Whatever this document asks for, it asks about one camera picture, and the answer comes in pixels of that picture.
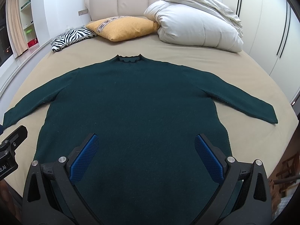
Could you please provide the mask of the dark green sweater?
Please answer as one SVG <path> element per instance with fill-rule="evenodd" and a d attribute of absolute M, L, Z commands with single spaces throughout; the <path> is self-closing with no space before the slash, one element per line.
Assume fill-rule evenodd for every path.
<path fill-rule="evenodd" d="M 3 126 L 48 104 L 35 158 L 55 161 L 97 134 L 99 149 L 77 189 L 101 222 L 190 224 L 217 188 L 195 137 L 231 155 L 215 102 L 278 123 L 272 105 L 212 73 L 138 55 L 54 78 L 7 111 Z"/>

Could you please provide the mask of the beige round bed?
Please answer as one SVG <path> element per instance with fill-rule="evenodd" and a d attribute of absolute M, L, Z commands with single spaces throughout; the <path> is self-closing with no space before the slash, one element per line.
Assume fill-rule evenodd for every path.
<path fill-rule="evenodd" d="M 218 118 L 229 137 L 231 154 L 228 156 L 242 163 L 253 164 L 260 160 L 267 175 L 273 172 L 299 121 L 280 87 L 245 52 L 233 53 L 216 48 L 168 44 L 160 41 L 155 34 L 120 43 L 109 42 L 101 37 L 86 39 L 60 52 L 49 52 L 26 78 L 7 111 L 33 90 L 70 71 L 105 62 L 116 56 L 138 55 L 212 73 L 226 83 L 272 105 L 278 120 L 275 125 L 250 117 L 222 102 L 215 102 Z M 27 138 L 16 150 L 18 169 L 6 177 L 6 182 L 19 194 L 24 193 L 32 162 L 38 160 L 35 158 L 37 142 L 48 109 L 48 104 L 42 105 L 16 124 L 8 128 L 3 126 L 4 136 L 21 125 L 28 131 Z"/>

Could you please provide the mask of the wooden chair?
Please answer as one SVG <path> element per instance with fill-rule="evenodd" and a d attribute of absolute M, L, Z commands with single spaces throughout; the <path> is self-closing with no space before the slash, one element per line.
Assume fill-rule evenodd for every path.
<path fill-rule="evenodd" d="M 271 188 L 282 193 L 296 184 L 292 177 L 299 175 L 299 152 L 281 162 L 280 170 L 273 177 L 269 177 Z"/>

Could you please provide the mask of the dark window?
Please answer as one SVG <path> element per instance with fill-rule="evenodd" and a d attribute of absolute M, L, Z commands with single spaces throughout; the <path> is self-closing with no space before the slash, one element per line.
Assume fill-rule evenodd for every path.
<path fill-rule="evenodd" d="M 6 23 L 6 3 L 1 7 L 0 12 L 0 66 L 13 54 Z"/>

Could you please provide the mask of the red box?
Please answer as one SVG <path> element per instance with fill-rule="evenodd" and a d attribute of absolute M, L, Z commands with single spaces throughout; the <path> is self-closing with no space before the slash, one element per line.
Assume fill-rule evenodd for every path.
<path fill-rule="evenodd" d="M 29 42 L 27 42 L 27 45 L 28 45 L 28 48 L 31 48 L 33 47 L 34 45 L 38 44 L 38 39 L 37 38 L 34 38 L 32 40 L 30 40 Z"/>

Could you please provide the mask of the zebra print pillow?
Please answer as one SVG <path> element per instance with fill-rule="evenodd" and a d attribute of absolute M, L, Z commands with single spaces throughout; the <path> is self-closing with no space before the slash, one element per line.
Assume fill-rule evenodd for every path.
<path fill-rule="evenodd" d="M 91 39 L 96 36 L 97 34 L 94 31 L 88 29 L 86 26 L 80 26 L 54 37 L 50 41 L 50 45 L 53 52 L 58 52 L 72 44 L 78 43 L 85 39 Z"/>

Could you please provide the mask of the yellow pillow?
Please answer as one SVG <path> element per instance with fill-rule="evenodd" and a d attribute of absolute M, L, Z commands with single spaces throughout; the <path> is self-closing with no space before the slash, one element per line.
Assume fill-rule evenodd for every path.
<path fill-rule="evenodd" d="M 90 22 L 86 27 L 111 42 L 121 42 L 152 34 L 160 26 L 142 17 L 115 16 Z"/>

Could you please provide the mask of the white wardrobe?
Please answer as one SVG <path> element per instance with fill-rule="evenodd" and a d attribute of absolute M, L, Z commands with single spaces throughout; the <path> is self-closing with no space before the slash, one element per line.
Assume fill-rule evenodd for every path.
<path fill-rule="evenodd" d="M 243 50 L 294 103 L 299 94 L 299 20 L 287 0 L 222 0 L 243 25 Z"/>

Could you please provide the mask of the white folded duvet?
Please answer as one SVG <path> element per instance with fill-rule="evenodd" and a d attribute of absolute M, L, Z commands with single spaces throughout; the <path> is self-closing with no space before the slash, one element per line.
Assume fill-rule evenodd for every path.
<path fill-rule="evenodd" d="M 144 16 L 157 22 L 159 39 L 165 43 L 236 53 L 243 49 L 243 41 L 232 25 L 199 9 L 160 0 L 151 4 Z"/>

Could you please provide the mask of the beige curtain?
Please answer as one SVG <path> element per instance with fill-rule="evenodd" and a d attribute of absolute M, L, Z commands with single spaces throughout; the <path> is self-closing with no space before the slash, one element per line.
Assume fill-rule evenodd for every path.
<path fill-rule="evenodd" d="M 17 58 L 28 49 L 20 20 L 19 0 L 6 0 L 6 22 L 13 55 Z"/>

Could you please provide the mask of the cream folded blanket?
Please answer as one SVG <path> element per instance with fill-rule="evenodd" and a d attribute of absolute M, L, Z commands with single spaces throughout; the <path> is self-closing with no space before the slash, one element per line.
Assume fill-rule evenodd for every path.
<path fill-rule="evenodd" d="M 166 2 L 187 5 L 198 10 L 205 11 L 233 26 L 240 38 L 243 37 L 242 21 L 239 17 L 225 4 L 218 0 L 164 0 Z"/>

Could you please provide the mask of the white wall shelf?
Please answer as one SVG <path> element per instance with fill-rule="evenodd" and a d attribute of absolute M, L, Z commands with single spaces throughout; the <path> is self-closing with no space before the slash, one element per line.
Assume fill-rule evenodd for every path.
<path fill-rule="evenodd" d="M 32 7 L 31 7 L 31 0 L 19 0 L 19 8 L 20 8 L 20 21 L 23 29 L 23 34 L 25 37 L 26 42 L 37 38 L 34 20 L 32 15 Z M 26 35 L 25 29 L 33 27 L 34 33 L 30 34 L 29 36 Z"/>

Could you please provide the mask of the wall switch plate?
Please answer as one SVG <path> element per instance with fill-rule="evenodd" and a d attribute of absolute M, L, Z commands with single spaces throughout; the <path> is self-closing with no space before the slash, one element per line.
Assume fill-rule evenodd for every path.
<path fill-rule="evenodd" d="M 88 13 L 88 10 L 87 10 L 87 9 L 78 11 L 78 15 L 79 15 L 79 16 L 85 15 L 85 14 L 87 14 L 87 13 Z"/>

